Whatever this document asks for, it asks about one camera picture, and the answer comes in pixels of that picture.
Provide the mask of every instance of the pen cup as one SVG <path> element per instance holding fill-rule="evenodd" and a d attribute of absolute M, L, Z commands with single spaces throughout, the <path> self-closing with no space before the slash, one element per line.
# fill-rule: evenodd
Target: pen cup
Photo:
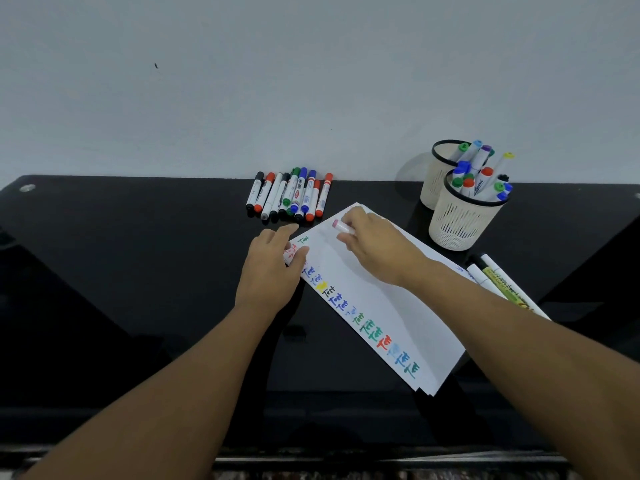
<path fill-rule="evenodd" d="M 427 176 L 424 177 L 420 201 L 429 209 L 434 209 L 440 190 L 442 190 L 442 179 L 449 170 L 458 166 L 458 162 L 449 160 L 460 143 L 465 143 L 461 139 L 443 139 L 437 141 L 431 147 L 433 158 L 427 168 Z"/>
<path fill-rule="evenodd" d="M 509 199 L 498 202 L 474 200 L 451 186 L 450 170 L 442 179 L 440 197 L 429 224 L 429 236 L 444 249 L 468 250 Z"/>

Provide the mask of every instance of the hand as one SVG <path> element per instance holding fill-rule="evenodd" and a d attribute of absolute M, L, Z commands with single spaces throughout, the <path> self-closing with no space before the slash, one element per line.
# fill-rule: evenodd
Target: hand
<path fill-rule="evenodd" d="M 375 214 L 367 214 L 360 206 L 343 217 L 356 234 L 341 232 L 344 242 L 360 264 L 380 281 L 406 288 L 412 276 L 424 272 L 429 259 L 422 254 L 391 222 Z"/>
<path fill-rule="evenodd" d="M 309 251 L 308 246 L 300 248 L 291 265 L 284 264 L 282 255 L 291 247 L 289 238 L 297 229 L 298 224 L 289 224 L 277 232 L 265 229 L 253 238 L 236 290 L 236 306 L 250 306 L 273 319 L 289 302 Z"/>

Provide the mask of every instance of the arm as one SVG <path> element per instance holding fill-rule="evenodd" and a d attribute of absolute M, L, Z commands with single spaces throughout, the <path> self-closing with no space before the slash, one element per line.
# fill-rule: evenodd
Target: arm
<path fill-rule="evenodd" d="M 361 207 L 343 220 L 356 234 L 341 233 L 338 240 L 364 268 L 430 307 L 585 478 L 637 478 L 639 364 L 428 259 L 389 221 Z"/>
<path fill-rule="evenodd" d="M 249 247 L 231 313 L 53 448 L 25 480 L 205 478 L 253 352 L 300 280 L 308 248 L 298 250 L 289 268 L 282 258 L 297 228 L 263 230 Z"/>

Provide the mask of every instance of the black rim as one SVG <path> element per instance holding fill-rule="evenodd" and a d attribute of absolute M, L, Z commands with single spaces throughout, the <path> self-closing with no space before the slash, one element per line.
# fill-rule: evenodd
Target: black rim
<path fill-rule="evenodd" d="M 453 190 L 453 187 L 448 183 L 447 177 L 450 176 L 452 173 L 453 173 L 453 170 L 449 170 L 447 174 L 444 176 L 444 188 L 446 188 L 450 193 L 452 193 L 462 201 L 469 202 L 474 205 L 480 205 L 482 207 L 499 207 L 501 205 L 506 204 L 509 201 L 508 196 L 507 196 L 507 200 L 498 201 L 498 202 L 483 202 L 481 200 L 475 200 L 467 196 L 464 196 L 460 192 Z"/>
<path fill-rule="evenodd" d="M 446 163 L 447 165 L 450 166 L 458 166 L 458 162 L 452 162 L 451 160 L 448 160 L 446 158 L 444 158 L 443 156 L 439 155 L 436 151 L 436 146 L 439 144 L 444 144 L 444 143 L 455 143 L 455 144 L 460 144 L 460 143 L 469 143 L 468 141 L 463 141 L 461 139 L 441 139 L 440 141 L 436 141 L 433 146 L 431 147 L 431 154 L 436 157 L 438 160 L 440 160 L 443 163 Z"/>

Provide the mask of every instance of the white wall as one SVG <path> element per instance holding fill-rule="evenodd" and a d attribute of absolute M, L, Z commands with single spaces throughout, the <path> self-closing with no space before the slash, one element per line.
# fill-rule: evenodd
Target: white wall
<path fill-rule="evenodd" d="M 26 173 L 640 182 L 640 0 L 3 0 L 0 187 Z"/>

